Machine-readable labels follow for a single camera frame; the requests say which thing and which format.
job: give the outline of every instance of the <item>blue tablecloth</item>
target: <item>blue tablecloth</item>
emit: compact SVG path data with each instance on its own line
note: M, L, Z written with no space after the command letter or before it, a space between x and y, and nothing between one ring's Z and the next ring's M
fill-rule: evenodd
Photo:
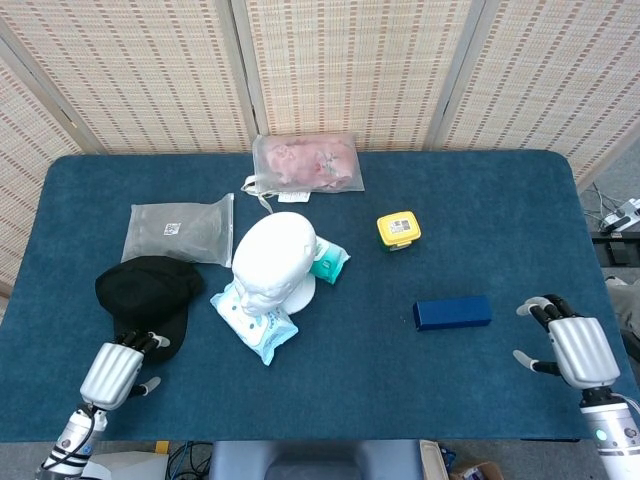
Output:
M554 292L597 316L637 393L571 171L542 151L362 153L366 192L313 194L304 214L352 255L293 315L300 332L270 367L209 305L229 269L199 265L206 292L152 395L109 415L111 439L574 438L580 393L535 375L520 348L551 359L544 331L515 315ZM53 440L100 345L112 337L95 278L120 260L130 205L212 203L236 192L235 243L266 211L239 192L250 155L73 156L49 170L0 327L0 440ZM422 238L387 253L376 219L412 210ZM486 294L486 327L416 332L416 300Z

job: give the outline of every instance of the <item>blue box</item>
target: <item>blue box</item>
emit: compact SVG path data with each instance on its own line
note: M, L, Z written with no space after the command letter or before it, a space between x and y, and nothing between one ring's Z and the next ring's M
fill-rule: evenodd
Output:
M491 322L491 305L485 295L416 302L413 318L420 331L482 327Z

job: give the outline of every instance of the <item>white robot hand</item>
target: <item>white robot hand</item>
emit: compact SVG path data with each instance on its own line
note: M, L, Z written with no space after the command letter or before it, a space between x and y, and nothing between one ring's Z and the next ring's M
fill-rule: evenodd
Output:
M82 383L85 403L78 405L49 457L36 471L36 480L78 478L107 428L107 411L120 407L127 398L148 395L160 384L159 377L134 385L144 355L166 347L169 340L153 332L130 332L105 343Z
M541 362L514 350L516 360L582 390L580 410L607 475L611 480L640 478L640 434L625 400L637 404L611 391L620 369L598 320L577 314L557 295L530 298L517 313L531 314L547 331L556 361Z
M574 388L587 389L613 385L620 369L595 318L582 317L557 295L533 297L517 310L531 314L547 331L556 362L540 362L520 350L513 355L534 372L560 375Z

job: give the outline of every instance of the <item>teal wet wipes pack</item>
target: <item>teal wet wipes pack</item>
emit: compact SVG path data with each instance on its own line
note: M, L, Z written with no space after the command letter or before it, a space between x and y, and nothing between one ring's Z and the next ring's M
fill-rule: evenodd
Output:
M342 271L344 262L350 258L344 248L316 236L316 255L311 265L311 273L333 285Z

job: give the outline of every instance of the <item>blue wet wipes pack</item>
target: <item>blue wet wipes pack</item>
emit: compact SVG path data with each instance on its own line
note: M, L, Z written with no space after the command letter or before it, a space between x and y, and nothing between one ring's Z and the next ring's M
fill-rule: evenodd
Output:
M210 301L227 325L246 346L260 355L265 365L271 364L276 347L298 333L298 327L279 307L257 317L245 314L233 282L224 287L224 292L211 297Z

